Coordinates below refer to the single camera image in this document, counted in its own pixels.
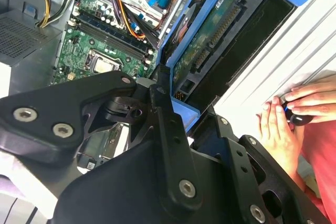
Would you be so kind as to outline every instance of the ventilation grille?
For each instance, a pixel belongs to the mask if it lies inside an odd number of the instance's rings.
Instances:
[[[0,18],[0,54],[16,58],[47,36],[9,18]]]

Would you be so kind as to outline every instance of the screw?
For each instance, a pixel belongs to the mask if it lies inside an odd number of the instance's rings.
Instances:
[[[121,80],[122,80],[123,82],[127,83],[127,84],[130,84],[130,83],[131,83],[131,81],[130,81],[128,78],[126,78],[126,77],[121,78]]]
[[[248,139],[250,141],[250,143],[252,143],[252,145],[256,145],[257,141],[255,141],[252,137],[249,137]]]
[[[179,183],[180,191],[184,196],[188,198],[194,198],[196,195],[196,189],[189,180],[183,179]]]
[[[20,122],[29,123],[37,119],[37,112],[31,108],[18,108],[13,112],[13,116]]]
[[[257,221],[259,221],[259,223],[265,223],[265,220],[266,220],[265,215],[258,206],[251,205],[250,206],[250,211],[251,211],[251,214],[253,215],[253,217]]]
[[[224,123],[225,125],[228,125],[228,124],[229,124],[229,122],[228,122],[225,118],[221,118],[220,120],[221,120],[221,122]]]
[[[73,128],[69,124],[66,124],[66,123],[56,124],[54,127],[52,127],[52,131],[56,136],[59,136],[62,138],[70,137],[74,133]]]
[[[158,87],[156,90],[162,94],[166,94],[166,91],[163,89],[163,87]]]

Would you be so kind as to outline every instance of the white panel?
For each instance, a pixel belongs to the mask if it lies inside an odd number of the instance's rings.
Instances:
[[[0,63],[0,98],[8,96],[11,67]]]
[[[261,105],[297,84],[336,71],[336,0],[299,7],[217,103],[237,136],[256,136]]]

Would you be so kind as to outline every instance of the capacitor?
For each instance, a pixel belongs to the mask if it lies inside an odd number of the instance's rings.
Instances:
[[[100,6],[100,9],[104,12],[107,8],[107,5],[106,4],[103,4],[102,6]]]

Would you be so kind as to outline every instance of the orange wire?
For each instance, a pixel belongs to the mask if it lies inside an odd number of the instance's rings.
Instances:
[[[121,14],[122,14],[122,17],[125,21],[125,25],[127,26],[127,29],[128,31],[136,38],[140,38],[140,39],[143,39],[145,36],[142,34],[142,35],[137,35],[133,29],[130,27],[130,25],[128,24],[128,20],[127,20],[127,17],[126,17],[126,14],[125,14],[125,11],[124,11],[124,8],[122,7],[122,3],[121,3],[121,0],[118,0],[119,2],[119,5],[120,5],[120,9],[121,9]]]

